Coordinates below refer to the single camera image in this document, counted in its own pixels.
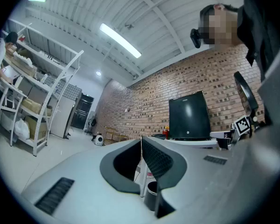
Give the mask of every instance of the white bag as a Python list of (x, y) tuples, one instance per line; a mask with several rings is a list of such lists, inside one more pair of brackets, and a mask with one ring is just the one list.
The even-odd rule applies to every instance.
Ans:
[(14, 133), (22, 139), (25, 140), (29, 139), (30, 130), (28, 124), (24, 122), (22, 119), (20, 119), (14, 125)]

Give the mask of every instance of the floor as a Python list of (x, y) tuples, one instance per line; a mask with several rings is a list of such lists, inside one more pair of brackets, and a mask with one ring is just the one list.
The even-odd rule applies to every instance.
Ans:
[(0, 133), (0, 172), (6, 184), (21, 193), (37, 177), (78, 152), (103, 148), (91, 141), (92, 136), (82, 129), (70, 128), (69, 140), (50, 135), (48, 146), (44, 146), (37, 156), (32, 155), (32, 147), (18, 140), (9, 145), (9, 134)]

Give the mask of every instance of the white shelving unit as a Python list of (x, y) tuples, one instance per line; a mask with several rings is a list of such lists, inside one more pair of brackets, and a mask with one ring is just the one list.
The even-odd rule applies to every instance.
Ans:
[[(75, 75), (75, 73), (80, 68), (80, 56), (83, 54), (83, 50), (79, 53), (75, 52), (74, 50), (64, 46), (63, 44), (49, 38), (48, 36), (42, 34), (41, 32), (33, 29), (30, 27), (31, 24), (25, 25), (16, 20), (8, 19), (4, 29), (9, 29), (10, 31), (15, 31), (18, 35), (24, 35), (26, 39), (21, 42), (18, 40), (17, 44), (18, 47), (22, 47), (27, 49), (31, 54), (34, 61), (34, 65), (42, 70), (43, 72), (53, 75), (56, 78), (55, 82), (51, 87), (48, 85), (41, 84), (39, 81), (35, 80), (20, 68), (18, 68), (15, 63), (17, 62), (12, 57), (5, 56), (4, 60), (9, 65), (11, 65), (18, 73), (24, 76), (26, 80), (28, 80), (32, 85), (37, 86), (40, 90), (47, 93), (47, 96), (43, 102), (41, 111), (39, 114), (34, 113), (33, 111), (29, 110), (28, 108), (20, 105), (20, 108), (35, 118), (37, 118), (37, 125), (35, 129), (34, 139), (20, 139), (24, 143), (33, 147), (33, 155), (37, 155), (37, 150), (42, 147), (43, 145), (48, 145), (49, 133), (52, 125), (52, 121), (54, 115), (59, 106), (60, 98), (62, 97), (66, 87), (68, 86), (71, 78)], [(52, 61), (51, 59), (47, 58), (40, 51), (44, 52), (46, 55), (49, 55), (53, 59), (55, 59), (58, 63)], [(61, 79), (66, 78), (66, 83), (63, 89), (61, 90), (60, 94), (55, 94), (54, 89), (58, 85)], [(47, 104), (51, 97), (57, 99), (55, 106), (53, 107), (51, 116), (47, 116)], [(38, 132), (40, 129), (42, 119), (46, 120), (47, 125), (47, 134), (45, 137), (40, 138), (38, 137)]]

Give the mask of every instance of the white ceiling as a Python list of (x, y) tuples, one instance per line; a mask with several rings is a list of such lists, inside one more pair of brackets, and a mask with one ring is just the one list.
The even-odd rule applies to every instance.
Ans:
[[(79, 43), (76, 51), (84, 49), (81, 61), (90, 73), (100, 69), (105, 81), (110, 77), (128, 86), (207, 49), (196, 49), (189, 34), (197, 28), (200, 10), (216, 2), (243, 4), (243, 0), (47, 0), (27, 1), (25, 6), (35, 28), (48, 33), (51, 29), (51, 34), (59, 30), (71, 44)], [(142, 56), (135, 58), (101, 32), (101, 23), (120, 33)]]

